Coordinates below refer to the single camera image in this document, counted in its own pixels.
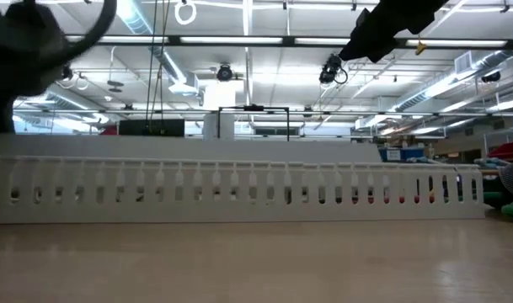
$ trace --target ceiling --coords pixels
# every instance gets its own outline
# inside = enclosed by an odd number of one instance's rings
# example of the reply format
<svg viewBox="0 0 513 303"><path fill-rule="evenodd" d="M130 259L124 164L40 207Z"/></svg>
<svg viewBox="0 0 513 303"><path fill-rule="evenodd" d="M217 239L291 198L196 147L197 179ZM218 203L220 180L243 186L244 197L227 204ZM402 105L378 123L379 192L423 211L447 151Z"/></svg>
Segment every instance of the ceiling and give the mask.
<svg viewBox="0 0 513 303"><path fill-rule="evenodd" d="M158 20L155 29L158 35L162 33L162 11L168 9L168 1L164 7L162 2L136 1L140 2L142 13L148 20L153 20L154 11L157 9ZM0 9L4 10L8 6L6 2L0 0ZM181 25L176 21L174 9L176 2L172 1L170 4L166 35L243 35L247 31L243 29L243 0L195 1L197 15L194 22L187 25ZM498 9L503 9L501 0L465 2L451 0L444 10L436 14L436 22L429 29L427 28L421 37L513 39L513 0L507 2L512 9L506 13L500 13ZM48 3L61 28L67 34L73 35L84 34L98 17L102 6L100 1L95 0L92 0L91 4L86 4L82 0L50 0L45 3ZM219 3L227 7L217 7L209 3ZM373 8L378 1L360 0L357 3L359 8L351 11L352 1L290 0L290 8L283 10L281 0L254 0L252 27L248 32L263 36L347 37L355 27L361 8ZM457 3L463 4L461 9L446 16ZM189 15L189 8L181 9L182 18L188 18ZM121 19L116 17L108 34L130 35L131 32ZM398 37L416 39L407 31L399 33ZM126 104L132 104L134 109L145 109L149 84L151 83L151 92L153 92L157 81L159 67L157 60L151 58L145 46L116 46L112 62L110 62L111 51L112 47L96 46L72 63L72 69L81 72L87 81L80 80L76 83L73 79L61 84L70 87L68 90L101 108L121 109ZM330 89L322 98L319 98L323 90L318 81L321 66L329 54L338 53L340 49L252 47L250 51L252 51L250 64L252 64L254 82L252 97L254 104L288 106L291 109L302 109L305 105L312 105L318 110L374 111L388 110L383 108L383 99L399 98L439 73L454 68L454 60L467 50L431 50L429 47L420 56L415 55L414 50L395 50L377 64L370 63L367 59L350 61L346 65L350 75L349 81L344 86ZM246 104L244 79L247 77L247 59L244 47L175 46L169 47L167 52L180 68L187 72L194 72L198 76L200 88L213 84L216 81L215 70L221 63L229 63L239 76L239 80L231 82L237 91L236 102ZM123 82L125 84L122 88L123 92L109 92L108 89L111 86L106 83L109 79ZM503 83L512 79L513 62L503 68L500 81ZM166 89L171 85L166 77L162 81L164 86L162 100L165 109L199 108L196 98L174 95ZM430 101L431 111L440 110L443 107L440 104L448 105L471 97L476 92L474 84L472 80L437 96ZM491 89L496 85L481 84L480 89ZM158 102L155 105L156 108L160 107ZM21 108L32 107L29 104L20 106ZM127 117L118 116L117 118L126 119ZM201 120L201 116L189 118ZM334 116L332 119L353 123L357 118L356 116Z"/></svg>

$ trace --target white cable tray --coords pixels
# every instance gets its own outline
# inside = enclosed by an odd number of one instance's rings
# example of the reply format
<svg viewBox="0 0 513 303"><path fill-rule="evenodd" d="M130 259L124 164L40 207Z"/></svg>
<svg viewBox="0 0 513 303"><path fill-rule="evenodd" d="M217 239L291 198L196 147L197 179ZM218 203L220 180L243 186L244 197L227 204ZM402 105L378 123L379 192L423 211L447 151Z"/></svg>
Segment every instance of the white cable tray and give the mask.
<svg viewBox="0 0 513 303"><path fill-rule="evenodd" d="M0 223L458 219L482 203L474 165L0 158Z"/></svg>

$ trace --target red object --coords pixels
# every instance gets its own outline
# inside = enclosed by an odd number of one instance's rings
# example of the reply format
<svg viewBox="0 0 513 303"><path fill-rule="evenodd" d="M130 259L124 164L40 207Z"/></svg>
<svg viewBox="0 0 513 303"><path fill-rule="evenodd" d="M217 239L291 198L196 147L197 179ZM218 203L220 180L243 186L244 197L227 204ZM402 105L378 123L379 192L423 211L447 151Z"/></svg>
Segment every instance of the red object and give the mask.
<svg viewBox="0 0 513 303"><path fill-rule="evenodd" d="M106 128L103 130L100 135L107 135L107 136L115 136L118 134L118 127L117 125L110 125L106 126Z"/></svg>
<svg viewBox="0 0 513 303"><path fill-rule="evenodd" d="M488 154L488 157L496 157L500 160L513 162L513 142L505 143L504 145L496 148Z"/></svg>

